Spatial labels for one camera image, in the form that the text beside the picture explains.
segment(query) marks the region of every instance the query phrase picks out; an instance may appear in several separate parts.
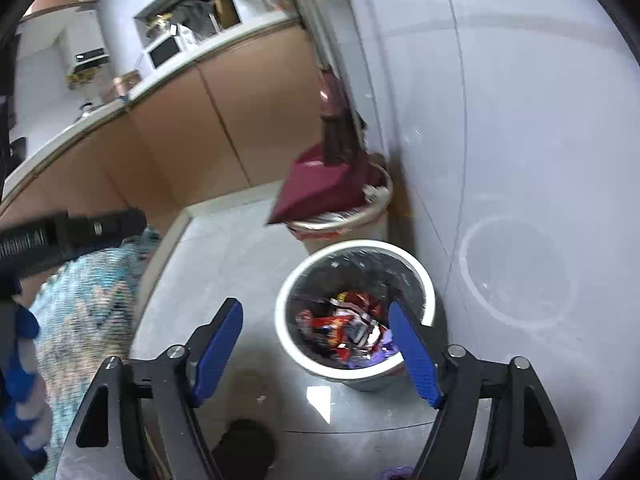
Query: trash can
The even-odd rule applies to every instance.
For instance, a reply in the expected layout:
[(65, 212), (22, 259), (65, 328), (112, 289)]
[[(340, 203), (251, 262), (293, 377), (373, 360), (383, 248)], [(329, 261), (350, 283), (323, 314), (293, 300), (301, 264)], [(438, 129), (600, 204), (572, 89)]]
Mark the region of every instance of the trash can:
[(345, 240), (387, 240), (386, 208), (393, 195), (393, 183), (389, 174), (377, 164), (371, 163), (385, 177), (388, 194), (373, 203), (342, 213), (327, 213), (319, 217), (286, 222), (291, 233), (300, 240), (306, 252), (313, 254), (328, 245)]
[(425, 325), (432, 325), (435, 294), (424, 267), (411, 254), (386, 242), (349, 240), (326, 247), (306, 258), (287, 277), (275, 308), (275, 328), (285, 352), (307, 372), (358, 390), (375, 390), (404, 369), (402, 355), (388, 357), (368, 368), (350, 369), (314, 352), (296, 324), (296, 315), (309, 309), (322, 316), (322, 298), (357, 290), (388, 306), (401, 301)]

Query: purple wrapper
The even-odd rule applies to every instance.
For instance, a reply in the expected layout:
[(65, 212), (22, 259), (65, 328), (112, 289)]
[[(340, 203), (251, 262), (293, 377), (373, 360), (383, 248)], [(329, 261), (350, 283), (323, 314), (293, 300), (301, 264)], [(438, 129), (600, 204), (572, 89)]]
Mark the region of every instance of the purple wrapper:
[(377, 351), (369, 356), (354, 355), (347, 361), (347, 366), (352, 370), (357, 370), (358, 368), (369, 368), (389, 359), (398, 353), (398, 347), (393, 342), (393, 338), (391, 330), (385, 330), (380, 340), (380, 348)]
[(391, 478), (411, 478), (413, 467), (394, 467), (383, 472), (377, 480), (390, 480)]

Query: blue rug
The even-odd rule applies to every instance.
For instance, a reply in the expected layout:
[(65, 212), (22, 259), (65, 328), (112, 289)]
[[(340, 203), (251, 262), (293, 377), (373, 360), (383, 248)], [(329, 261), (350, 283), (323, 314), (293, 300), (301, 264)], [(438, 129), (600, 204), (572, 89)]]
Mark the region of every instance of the blue rug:
[(38, 367), (47, 383), (53, 432), (49, 463), (37, 480), (54, 478), (66, 434), (102, 361), (128, 357), (136, 289), (159, 243), (158, 232), (147, 228), (119, 248), (65, 264), (40, 288), (30, 310), (40, 323)]

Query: tile floor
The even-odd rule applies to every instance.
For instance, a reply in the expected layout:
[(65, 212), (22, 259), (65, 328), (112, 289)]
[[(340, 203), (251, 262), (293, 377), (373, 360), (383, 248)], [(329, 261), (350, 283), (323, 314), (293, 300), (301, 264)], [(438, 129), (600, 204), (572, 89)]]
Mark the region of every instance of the tile floor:
[[(369, 480), (414, 465), (435, 411), (407, 377), (359, 392), (308, 375), (280, 348), (273, 307), (280, 285), (306, 253), (283, 226), (264, 226), (271, 200), (195, 218), (175, 248), (148, 304), (132, 357), (153, 359), (208, 323), (227, 296), (244, 308), (244, 326), (216, 395), (198, 410), (207, 442), (225, 426), (234, 377), (259, 373), (275, 396), (279, 460), (270, 479)], [(307, 397), (321, 393), (321, 403)]]

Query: cabinet door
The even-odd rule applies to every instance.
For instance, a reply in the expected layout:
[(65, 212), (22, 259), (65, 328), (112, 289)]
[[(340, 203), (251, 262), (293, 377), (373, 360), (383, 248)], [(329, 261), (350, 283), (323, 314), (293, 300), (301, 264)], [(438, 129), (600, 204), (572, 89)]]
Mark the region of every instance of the cabinet door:
[(98, 164), (96, 147), (89, 139), (60, 155), (38, 180), (52, 204), (70, 215), (96, 215), (127, 208)]
[(285, 178), (320, 141), (318, 66), (301, 28), (244, 41), (199, 68), (253, 186)]
[(127, 205), (142, 209), (149, 224), (165, 234), (180, 206), (131, 117), (124, 114), (101, 126), (87, 142)]
[(0, 229), (12, 224), (25, 222), (31, 218), (45, 216), (54, 210), (54, 205), (47, 198), (40, 185), (40, 180), (31, 180), (18, 196), (11, 201), (0, 215)]
[(180, 206), (249, 186), (197, 70), (135, 105), (131, 117)]

